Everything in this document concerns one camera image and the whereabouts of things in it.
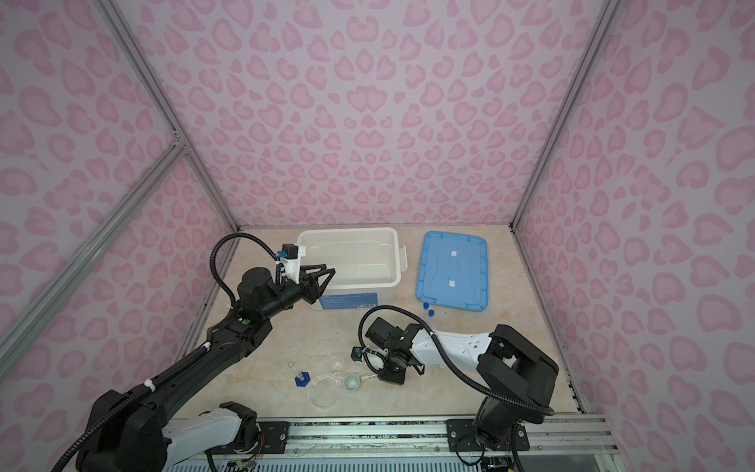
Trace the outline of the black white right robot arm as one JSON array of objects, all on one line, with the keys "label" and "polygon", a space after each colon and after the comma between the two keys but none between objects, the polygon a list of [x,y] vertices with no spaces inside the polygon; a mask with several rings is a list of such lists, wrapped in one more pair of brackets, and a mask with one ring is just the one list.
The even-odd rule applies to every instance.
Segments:
[{"label": "black white right robot arm", "polygon": [[554,414],[558,364],[508,324],[489,334],[453,334],[421,323],[399,328],[379,317],[352,354],[365,363],[372,357],[379,359],[375,371],[383,382],[403,385],[408,370],[422,376],[438,366],[485,395],[472,420],[446,422],[453,452],[528,450],[524,425],[540,425]]}]

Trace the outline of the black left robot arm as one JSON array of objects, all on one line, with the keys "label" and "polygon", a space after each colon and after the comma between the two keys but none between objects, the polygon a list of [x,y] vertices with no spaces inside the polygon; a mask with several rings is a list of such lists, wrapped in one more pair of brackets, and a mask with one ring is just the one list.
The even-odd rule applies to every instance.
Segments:
[{"label": "black left robot arm", "polygon": [[265,267],[246,271],[227,315],[208,329],[204,343],[127,393],[108,391],[92,407],[82,436],[53,465],[79,471],[160,471],[175,440],[163,430],[177,411],[210,381],[242,361],[273,330],[274,316],[298,302],[315,304],[336,274],[307,265],[298,281],[274,279]]}]

